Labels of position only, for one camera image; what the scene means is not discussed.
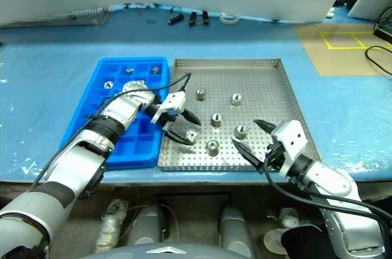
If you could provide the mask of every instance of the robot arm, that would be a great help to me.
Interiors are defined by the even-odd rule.
[[[311,198],[325,205],[371,213],[364,206],[315,196],[319,193],[361,201],[355,181],[345,171],[332,169],[325,163],[302,155],[307,139],[299,121],[284,122],[277,127],[262,120],[255,120],[255,123],[271,134],[273,144],[267,147],[265,158],[283,178],[288,176],[300,189],[311,190],[314,193]],[[263,173],[261,161],[242,144],[233,142],[240,153]],[[327,209],[320,211],[334,252],[340,259],[386,258],[382,233],[376,220]]]
[[[162,111],[159,109],[162,105],[159,97],[147,90],[143,81],[126,83],[123,87],[126,94],[104,106],[52,158],[46,181],[21,194],[0,210],[0,230],[3,234],[0,239],[0,258],[48,256],[48,246],[66,223],[76,200],[94,192],[104,176],[106,160],[116,142],[140,110],[150,115],[152,122],[158,122],[172,140],[185,145],[192,144],[169,129],[170,123],[186,111],[183,108],[185,93],[181,94],[179,107],[172,105],[171,109]],[[185,114],[187,120],[200,123],[192,113]]]

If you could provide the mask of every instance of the blue table surface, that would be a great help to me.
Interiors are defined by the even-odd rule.
[[[105,57],[281,58],[324,162],[356,180],[392,178],[392,88],[383,76],[318,75],[292,24],[242,19],[169,26],[168,10],[117,10],[100,27],[2,29],[0,181],[31,182],[58,149],[87,82]],[[367,23],[346,17],[327,23]],[[108,171],[110,184],[265,183],[250,172]]]

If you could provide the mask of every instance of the metal nut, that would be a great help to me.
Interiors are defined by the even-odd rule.
[[[185,133],[185,138],[188,140],[188,142],[192,145],[194,145],[196,143],[198,137],[198,132],[194,131],[194,130],[188,130]]]
[[[133,74],[133,72],[134,72],[134,69],[131,68],[131,67],[129,67],[129,68],[127,68],[127,69],[125,70],[125,73],[126,73],[126,74]]]
[[[206,150],[208,155],[215,157],[219,154],[219,143],[216,140],[208,141],[206,144]]]
[[[113,87],[113,82],[112,81],[107,81],[104,83],[104,89],[111,89]]]
[[[243,97],[241,96],[241,94],[233,94],[230,102],[234,106],[240,106],[243,102]]]
[[[214,113],[211,117],[211,124],[213,127],[220,127],[222,125],[222,115]]]
[[[196,99],[199,101],[206,99],[206,90],[205,89],[197,89],[196,90]]]
[[[247,126],[245,126],[245,125],[236,126],[236,128],[234,130],[234,135],[236,138],[242,140],[243,138],[247,137],[248,132],[249,132],[249,129]]]
[[[158,74],[160,72],[160,68],[158,67],[158,66],[154,66],[152,69],[151,69],[151,73],[152,74]]]

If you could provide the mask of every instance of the tan mat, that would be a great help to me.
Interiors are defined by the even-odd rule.
[[[392,50],[392,45],[373,35],[371,24],[296,24],[301,43],[320,75],[382,75],[364,55],[373,45]],[[392,55],[371,50],[369,55],[392,70]]]

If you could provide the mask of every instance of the blue plastic tray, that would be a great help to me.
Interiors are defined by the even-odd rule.
[[[155,66],[160,69],[158,74],[151,72]],[[127,68],[134,69],[132,75],[126,73]],[[122,91],[124,83],[130,80],[144,80],[149,88],[169,84],[170,71],[166,58],[105,58],[100,60],[81,97],[61,146],[87,121],[87,115],[93,115],[97,111],[105,97]],[[104,89],[104,83],[107,81],[114,83],[111,89]],[[168,89],[156,93],[163,100],[168,94]],[[109,170],[151,167],[157,164],[162,129],[158,124],[151,124],[150,120],[151,118],[144,112],[139,112],[107,160]]]

